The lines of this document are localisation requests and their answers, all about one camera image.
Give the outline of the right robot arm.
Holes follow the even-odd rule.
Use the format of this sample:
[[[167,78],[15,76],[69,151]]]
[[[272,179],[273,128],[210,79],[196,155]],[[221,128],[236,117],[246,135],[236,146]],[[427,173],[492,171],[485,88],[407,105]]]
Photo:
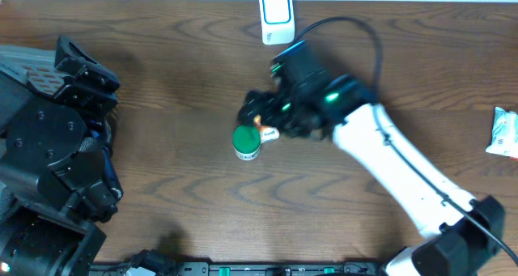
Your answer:
[[[423,242],[380,265],[380,275],[475,275],[507,252],[505,210],[449,180],[394,125],[384,106],[351,74],[332,76],[304,43],[274,58],[274,91],[251,91],[238,121],[289,137],[321,130],[357,160],[407,213]]]

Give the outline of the green lid jar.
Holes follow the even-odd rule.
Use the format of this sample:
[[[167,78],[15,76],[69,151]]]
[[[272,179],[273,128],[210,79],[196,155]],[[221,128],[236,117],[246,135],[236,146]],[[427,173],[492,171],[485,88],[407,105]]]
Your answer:
[[[239,159],[255,159],[261,150],[260,133],[253,126],[241,125],[233,133],[232,144]]]

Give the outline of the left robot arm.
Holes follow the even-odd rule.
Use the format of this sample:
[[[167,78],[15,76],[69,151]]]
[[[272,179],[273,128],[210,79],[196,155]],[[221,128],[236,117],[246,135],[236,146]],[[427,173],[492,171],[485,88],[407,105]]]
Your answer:
[[[2,274],[89,274],[123,196],[108,122],[119,86],[66,36],[2,46]]]

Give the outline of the light blue wet wipes pack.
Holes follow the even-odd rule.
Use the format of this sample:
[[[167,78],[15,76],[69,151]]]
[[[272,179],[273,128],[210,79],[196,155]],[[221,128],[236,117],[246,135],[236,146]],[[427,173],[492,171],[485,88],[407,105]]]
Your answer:
[[[517,159],[517,113],[495,108],[491,140],[486,153]]]

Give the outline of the orange small carton box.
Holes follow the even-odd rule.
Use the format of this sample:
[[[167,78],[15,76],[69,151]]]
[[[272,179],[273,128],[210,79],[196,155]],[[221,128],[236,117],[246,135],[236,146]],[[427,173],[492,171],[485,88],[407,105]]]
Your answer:
[[[272,142],[280,138],[280,132],[277,128],[261,123],[261,115],[256,115],[253,119],[253,123],[260,134],[261,144]]]

